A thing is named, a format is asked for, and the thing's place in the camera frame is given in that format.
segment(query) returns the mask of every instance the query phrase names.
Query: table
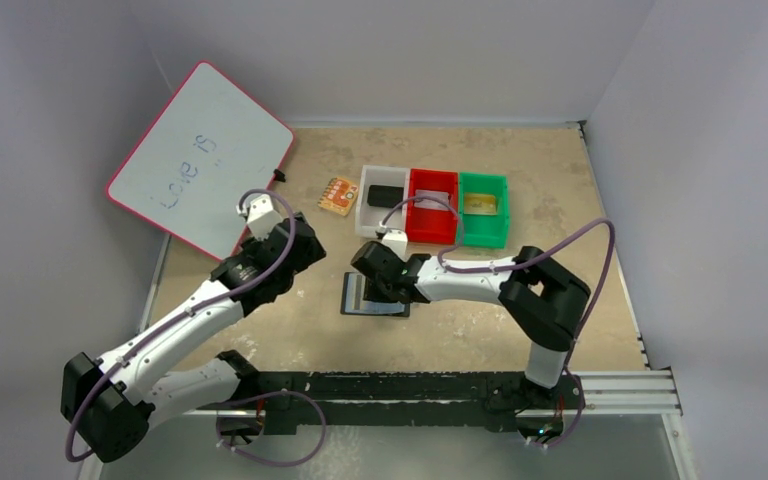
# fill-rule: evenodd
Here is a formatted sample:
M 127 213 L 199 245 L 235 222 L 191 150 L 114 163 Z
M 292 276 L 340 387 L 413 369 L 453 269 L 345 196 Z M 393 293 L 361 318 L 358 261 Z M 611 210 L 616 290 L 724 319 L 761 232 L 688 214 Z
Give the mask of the table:
M 344 316 L 343 273 L 366 241 L 347 217 L 317 207 L 337 175 L 359 181 L 365 164 L 472 171 L 508 178 L 511 228 L 504 250 L 462 248 L 447 258 L 490 259 L 523 245 L 548 248 L 603 214 L 577 128 L 301 128 L 274 189 L 303 211 L 328 256 L 298 275 L 274 304 L 205 342 L 176 368 L 236 349 L 260 370 L 519 370 L 530 341 L 502 308 L 464 301 L 413 305 L 409 318 Z M 599 228 L 555 258 L 591 288 L 607 243 Z M 409 253 L 439 250 L 411 244 Z M 173 239 L 151 321 L 177 306 L 216 261 Z M 573 370 L 643 370 L 638 335 L 616 261 L 571 362 Z

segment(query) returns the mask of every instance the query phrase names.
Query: whiteboard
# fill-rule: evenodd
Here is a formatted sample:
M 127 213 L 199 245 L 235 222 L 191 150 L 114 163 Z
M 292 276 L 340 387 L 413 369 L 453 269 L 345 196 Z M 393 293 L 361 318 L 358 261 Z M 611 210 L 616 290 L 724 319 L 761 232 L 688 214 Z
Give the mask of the whiteboard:
M 245 229 L 237 201 L 271 183 L 293 140 L 286 125 L 201 62 L 113 176 L 107 195 L 224 258 Z

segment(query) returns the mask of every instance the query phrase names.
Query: cable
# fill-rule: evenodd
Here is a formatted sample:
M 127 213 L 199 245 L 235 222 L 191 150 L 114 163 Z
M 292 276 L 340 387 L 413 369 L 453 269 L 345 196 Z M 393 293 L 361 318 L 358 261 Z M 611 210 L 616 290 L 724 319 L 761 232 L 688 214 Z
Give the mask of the cable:
M 154 329 L 149 329 L 142 340 L 137 342 L 133 347 L 131 347 L 130 350 L 125 352 L 125 354 L 122 355 L 121 358 L 118 358 L 116 360 L 116 363 L 111 365 L 110 369 L 107 372 L 105 372 L 100 379 L 98 379 L 95 385 L 93 385 L 93 387 L 90 389 L 90 392 L 87 394 L 86 397 L 84 397 L 84 400 L 81 402 L 81 405 L 78 407 L 78 410 L 75 412 L 75 416 L 72 418 L 72 422 L 69 424 L 69 432 L 66 434 L 67 435 L 66 436 L 66 460 L 73 463 L 81 462 L 86 460 L 87 458 L 89 458 L 90 455 L 93 454 L 92 449 L 89 449 L 80 455 L 75 455 L 73 453 L 73 447 L 75 444 L 75 435 L 77 434 L 77 431 L 78 431 L 78 424 L 81 422 L 81 419 L 83 418 L 90 404 L 95 400 L 95 398 L 101 392 L 101 389 L 104 388 L 104 386 L 113 377 L 113 375 L 116 374 L 116 372 L 118 372 L 122 367 L 128 365 L 128 361 L 130 359 L 134 358 L 134 356 L 140 350 L 142 350 L 147 344 L 152 342 L 155 338 L 157 338 L 158 336 L 160 336 L 161 334 L 163 334 L 173 326 L 177 325 L 182 320 L 186 318 L 191 318 L 190 317 L 191 314 L 195 314 L 195 312 L 198 312 L 204 309 L 205 307 L 208 307 L 217 302 L 225 300 L 226 298 L 237 296 L 241 293 L 247 292 L 252 288 L 256 287 L 257 285 L 260 284 L 260 282 L 264 281 L 268 276 L 272 275 L 272 273 L 275 272 L 278 266 L 281 265 L 281 263 L 287 258 L 287 255 L 290 254 L 290 249 L 293 247 L 293 240 L 295 239 L 295 236 L 296 236 L 296 219 L 293 216 L 293 208 L 290 207 L 289 202 L 287 202 L 287 200 L 285 200 L 284 197 L 278 195 L 275 192 L 262 189 L 262 188 L 255 188 L 244 193 L 243 196 L 240 198 L 240 201 L 238 202 L 238 206 L 240 208 L 243 208 L 243 205 L 246 199 L 255 194 L 269 195 L 273 199 L 277 200 L 284 207 L 284 210 L 287 214 L 287 218 L 290 221 L 289 238 L 287 240 L 287 244 L 284 246 L 284 250 L 281 251 L 281 255 L 278 256 L 278 258 L 275 260 L 275 262 L 272 265 L 269 266 L 269 268 L 261 272 L 260 275 L 256 276 L 251 281 L 233 290 L 229 290 L 225 293 L 216 295 L 214 297 L 208 298 L 207 300 L 199 302 L 196 305 L 193 305 L 191 309 L 187 309 L 185 311 L 182 311 L 178 315 L 175 315 L 174 317 L 169 319 L 168 322 L 162 325 L 159 325 Z
M 588 303 L 587 308 L 584 309 L 584 313 L 581 316 L 581 321 L 578 323 L 578 327 L 575 329 L 575 332 L 572 336 L 573 338 L 572 346 L 570 347 L 569 352 L 567 352 L 567 356 L 564 359 L 563 372 L 565 375 L 572 377 L 573 381 L 576 384 L 576 387 L 578 388 L 578 392 L 579 392 L 578 408 L 576 409 L 575 417 L 570 423 L 569 428 L 567 428 L 564 431 L 564 433 L 562 433 L 560 436 L 556 437 L 555 440 L 551 441 L 548 444 L 543 444 L 543 446 L 554 447 L 560 444 L 561 442 L 566 440 L 570 436 L 570 434 L 572 434 L 572 432 L 575 430 L 579 420 L 581 419 L 581 413 L 584 411 L 584 388 L 581 385 L 581 380 L 569 371 L 569 362 L 570 362 L 570 359 L 572 358 L 572 352 L 575 349 L 575 345 L 578 342 L 578 337 L 581 335 L 581 331 L 584 329 L 584 325 L 587 323 L 587 320 L 590 318 L 590 314 L 593 312 L 593 307 L 596 305 L 596 302 L 599 300 L 599 296 L 602 294 L 602 288 L 604 288 L 605 286 L 605 280 L 608 278 L 608 271 L 611 267 L 611 259 L 613 258 L 613 255 L 614 255 L 614 244 L 616 243 L 616 229 L 614 228 L 613 222 L 611 222 L 611 220 L 609 220 L 606 217 L 597 218 L 591 221 L 590 223 L 588 223 L 587 225 L 573 232 L 572 235 L 561 240 L 554 247 L 550 248 L 549 250 L 546 250 L 540 255 L 523 263 L 517 263 L 515 265 L 504 265 L 504 266 L 496 267 L 494 269 L 490 269 L 489 267 L 458 268 L 458 267 L 453 267 L 451 265 L 447 265 L 446 262 L 443 260 L 444 254 L 453 252 L 463 245 L 462 239 L 464 236 L 463 219 L 458 214 L 457 210 L 455 210 L 454 207 L 452 207 L 448 202 L 444 202 L 438 198 L 434 198 L 427 195 L 416 195 L 413 197 L 408 197 L 402 200 L 401 202 L 397 203 L 392 210 L 387 212 L 387 215 L 385 215 L 384 219 L 381 220 L 381 223 L 379 224 L 379 226 L 386 228 L 387 220 L 389 220 L 390 217 L 393 216 L 393 214 L 396 213 L 398 209 L 401 208 L 402 205 L 411 201 L 416 201 L 416 200 L 430 200 L 432 202 L 439 203 L 440 205 L 445 206 L 450 212 L 452 212 L 452 214 L 457 219 L 459 235 L 457 236 L 457 240 L 455 241 L 455 244 L 450 247 L 445 247 L 441 249 L 439 252 L 437 252 L 437 262 L 440 264 L 440 266 L 442 266 L 447 271 L 453 272 L 453 273 L 491 273 L 491 272 L 510 272 L 514 270 L 524 270 L 558 253 L 560 250 L 566 248 L 569 244 L 578 240 L 585 233 L 589 232 L 596 226 L 604 224 L 606 227 L 608 227 L 608 251 L 605 254 L 605 263 L 602 265 L 602 273 L 599 275 L 599 281 L 596 283 L 596 288 L 593 290 L 593 295 L 590 297 L 590 303 Z
M 251 398 L 246 398 L 246 399 L 243 399 L 243 400 L 233 400 L 233 401 L 230 401 L 230 402 L 224 402 L 224 403 L 221 403 L 220 405 L 222 405 L 224 407 L 239 407 L 239 406 L 242 406 L 242 405 L 245 405 L 247 403 L 254 402 L 254 401 L 265 400 L 267 398 L 278 397 L 278 396 L 283 396 L 283 395 L 290 395 L 292 397 L 301 398 L 302 400 L 304 400 L 307 403 L 309 403 L 313 407 L 313 409 L 316 410 L 316 414 L 319 415 L 319 421 L 322 424 L 322 429 L 321 429 L 321 432 L 319 434 L 319 441 L 316 442 L 316 446 L 313 447 L 313 450 L 311 450 L 310 453 L 308 453 L 307 455 L 305 455 L 304 457 L 302 457 L 302 458 L 300 458 L 298 460 L 293 460 L 293 461 L 290 461 L 290 462 L 282 462 L 282 461 L 278 461 L 278 460 L 269 460 L 269 459 L 266 459 L 266 458 L 263 458 L 263 457 L 258 457 L 257 455 L 254 455 L 254 454 L 251 454 L 249 452 L 246 452 L 245 450 L 241 450 L 239 448 L 236 448 L 235 446 L 229 444 L 224 439 L 222 439 L 222 429 L 219 427 L 219 418 L 216 419 L 216 436 L 219 437 L 219 443 L 217 444 L 217 446 L 221 445 L 221 446 L 227 448 L 228 450 L 230 450 L 231 452 L 236 453 L 237 455 L 246 457 L 246 458 L 248 458 L 250 460 L 254 460 L 257 463 L 266 465 L 268 467 L 295 467 L 295 466 L 301 465 L 301 464 L 305 463 L 306 461 L 310 460 L 311 458 L 313 458 L 317 453 L 319 453 L 319 450 L 322 448 L 322 445 L 325 443 L 325 431 L 326 431 L 327 426 L 326 426 L 326 423 L 325 423 L 325 413 L 322 411 L 322 407 L 317 405 L 317 403 L 312 398 L 308 397 L 307 395 L 305 395 L 303 393 L 300 393 L 300 392 L 293 392 L 293 391 L 290 391 L 290 390 L 280 390 L 280 391 L 277 391 L 277 392 L 264 393 L 264 394 L 257 395 L 257 396 L 251 397 Z

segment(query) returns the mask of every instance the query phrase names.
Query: beige table surface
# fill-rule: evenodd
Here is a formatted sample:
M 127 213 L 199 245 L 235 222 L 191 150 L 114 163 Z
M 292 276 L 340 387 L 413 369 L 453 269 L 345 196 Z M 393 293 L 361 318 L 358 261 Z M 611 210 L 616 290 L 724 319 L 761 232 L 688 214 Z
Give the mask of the beige table surface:
M 296 276 L 276 303 L 201 345 L 177 369 L 193 368 L 236 349 L 261 370 L 519 370 L 530 341 L 502 307 L 465 301 L 413 305 L 406 319 L 340 314 L 343 273 L 365 239 L 347 216 L 316 203 L 328 181 L 360 181 L 369 165 L 505 175 L 511 229 L 504 250 L 462 248 L 456 259 L 516 254 L 523 245 L 548 248 L 602 215 L 596 186 L 574 129 L 315 128 L 297 129 L 284 163 L 287 183 L 274 188 L 303 211 L 328 256 Z M 555 257 L 595 287 L 607 242 L 599 227 Z M 409 253 L 434 253 L 411 244 Z M 180 304 L 216 261 L 173 239 L 152 322 Z M 572 359 L 574 370 L 643 370 L 631 314 L 616 265 Z

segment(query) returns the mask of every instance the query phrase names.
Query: yellow object in green bin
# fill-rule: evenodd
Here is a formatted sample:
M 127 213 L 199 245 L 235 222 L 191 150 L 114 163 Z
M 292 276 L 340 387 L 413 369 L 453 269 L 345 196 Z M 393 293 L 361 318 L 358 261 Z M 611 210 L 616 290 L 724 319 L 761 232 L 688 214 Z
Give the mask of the yellow object in green bin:
M 496 215 L 496 197 L 486 193 L 466 193 L 463 197 L 464 215 Z

